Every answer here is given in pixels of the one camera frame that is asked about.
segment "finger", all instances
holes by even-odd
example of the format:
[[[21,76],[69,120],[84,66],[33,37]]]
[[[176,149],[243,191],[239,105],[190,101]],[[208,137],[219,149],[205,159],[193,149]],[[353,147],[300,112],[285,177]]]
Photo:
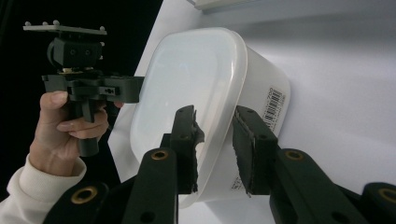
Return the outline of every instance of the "finger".
[[[114,106],[116,106],[117,108],[122,108],[123,107],[123,105],[124,105],[124,103],[123,102],[114,102]]]
[[[108,122],[102,123],[90,129],[69,132],[69,134],[79,139],[100,138],[106,132],[107,128]]]
[[[94,123],[86,121],[84,118],[71,119],[58,124],[57,129],[61,132],[79,132],[107,124],[107,113],[100,109],[94,114]]]
[[[40,121],[44,123],[63,119],[64,111],[60,110],[67,102],[67,91],[46,92],[40,98]]]
[[[103,109],[105,107],[106,107],[106,101],[101,100],[101,101],[97,101],[96,102],[96,108],[97,109]]]

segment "barcode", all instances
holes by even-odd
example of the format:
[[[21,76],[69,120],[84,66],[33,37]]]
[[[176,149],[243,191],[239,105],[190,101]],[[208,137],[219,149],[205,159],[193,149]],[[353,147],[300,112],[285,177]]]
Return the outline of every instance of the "barcode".
[[[274,131],[280,112],[282,111],[282,105],[285,102],[285,95],[277,91],[275,88],[271,88],[267,96],[267,105],[265,106],[262,120],[271,131]]]

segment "white sleeve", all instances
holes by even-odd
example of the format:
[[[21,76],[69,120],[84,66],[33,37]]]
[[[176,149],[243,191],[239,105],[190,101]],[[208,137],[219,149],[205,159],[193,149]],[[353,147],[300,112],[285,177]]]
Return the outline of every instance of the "white sleeve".
[[[33,167],[28,156],[8,182],[9,196],[0,202],[0,223],[42,223],[51,207],[86,171],[85,163],[78,158],[72,176],[49,175]]]

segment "black background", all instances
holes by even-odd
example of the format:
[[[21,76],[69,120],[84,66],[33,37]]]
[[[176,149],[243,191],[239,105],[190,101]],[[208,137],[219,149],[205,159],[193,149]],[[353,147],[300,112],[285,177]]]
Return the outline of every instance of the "black background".
[[[133,76],[146,46],[162,0],[2,0],[0,75],[0,201],[7,197],[7,183],[25,163],[34,138],[39,99],[45,92],[42,75],[55,74],[47,59],[47,47],[54,33],[25,32],[26,21],[99,29],[105,26],[104,59],[96,68]],[[97,180],[110,187],[120,183],[107,145],[110,131],[102,137],[100,153],[82,158],[88,166],[86,180]]]

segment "black robotic device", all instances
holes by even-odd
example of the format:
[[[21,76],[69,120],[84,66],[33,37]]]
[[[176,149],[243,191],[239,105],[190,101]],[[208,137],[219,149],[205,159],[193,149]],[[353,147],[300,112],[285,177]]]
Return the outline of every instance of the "black robotic device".
[[[120,76],[94,69],[102,57],[103,42],[97,36],[106,35],[104,27],[98,30],[63,26],[58,21],[52,25],[31,25],[26,22],[24,31],[53,32],[58,34],[49,43],[47,56],[57,69],[55,75],[44,75],[46,91],[67,91],[69,93],[70,119],[84,117],[94,122],[95,101],[138,103],[143,77]],[[79,141],[82,157],[89,157],[99,151],[97,140]]]

